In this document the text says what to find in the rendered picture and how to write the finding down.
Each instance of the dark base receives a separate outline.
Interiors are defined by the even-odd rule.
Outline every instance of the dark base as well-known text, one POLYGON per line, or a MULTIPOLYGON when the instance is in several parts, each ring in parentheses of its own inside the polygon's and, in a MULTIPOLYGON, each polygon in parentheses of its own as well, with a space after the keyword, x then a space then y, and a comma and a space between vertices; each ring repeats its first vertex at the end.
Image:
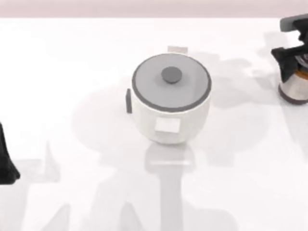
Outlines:
POLYGON ((280 86, 278 87, 278 91, 280 96, 286 100, 288 103, 294 104, 294 105, 303 105, 303 104, 307 104, 308 100, 295 100, 290 98, 289 96, 287 96, 280 88, 280 86))

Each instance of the kitchen appliance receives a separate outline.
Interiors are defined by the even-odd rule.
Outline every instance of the kitchen appliance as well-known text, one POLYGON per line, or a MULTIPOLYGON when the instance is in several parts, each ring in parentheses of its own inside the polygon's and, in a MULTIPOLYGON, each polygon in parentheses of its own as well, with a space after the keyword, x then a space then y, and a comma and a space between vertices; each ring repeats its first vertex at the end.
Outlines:
POLYGON ((14 184, 18 179, 20 179, 20 173, 10 158, 0 123, 0 185, 14 184))
POLYGON ((212 81, 207 69, 186 51, 169 47, 167 53, 143 61, 133 74, 127 112, 152 141, 182 143, 204 126, 212 81))
POLYGON ((308 14, 283 18, 282 32, 299 31, 303 45, 271 51, 280 66, 281 83, 279 93, 286 101, 302 105, 308 103, 308 14))

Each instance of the white rice cooker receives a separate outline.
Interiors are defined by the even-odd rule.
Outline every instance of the white rice cooker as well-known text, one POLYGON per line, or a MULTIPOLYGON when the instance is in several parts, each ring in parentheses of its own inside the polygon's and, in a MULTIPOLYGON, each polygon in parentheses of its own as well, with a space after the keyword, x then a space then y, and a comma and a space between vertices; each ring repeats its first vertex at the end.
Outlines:
POLYGON ((148 139, 177 144, 203 128, 212 81, 207 69, 184 53, 168 52, 143 61, 127 91, 127 112, 148 139))

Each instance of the gray lid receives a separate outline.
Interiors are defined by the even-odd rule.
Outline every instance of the gray lid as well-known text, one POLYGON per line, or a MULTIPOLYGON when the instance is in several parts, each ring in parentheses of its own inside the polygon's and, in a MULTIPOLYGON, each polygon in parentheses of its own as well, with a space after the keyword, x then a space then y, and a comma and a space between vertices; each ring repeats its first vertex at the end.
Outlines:
POLYGON ((190 110, 201 104, 211 90, 205 67, 183 54, 153 56, 136 69, 132 87, 148 106, 165 112, 190 110))

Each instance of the jar lid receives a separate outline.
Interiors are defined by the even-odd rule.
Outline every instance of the jar lid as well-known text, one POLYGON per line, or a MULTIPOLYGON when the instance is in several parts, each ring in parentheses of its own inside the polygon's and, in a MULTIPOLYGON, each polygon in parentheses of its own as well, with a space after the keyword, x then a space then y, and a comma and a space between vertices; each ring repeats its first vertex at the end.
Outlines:
POLYGON ((211 91, 206 68, 195 59, 177 53, 153 56, 136 69, 132 88, 149 107, 182 112, 201 104, 211 91))

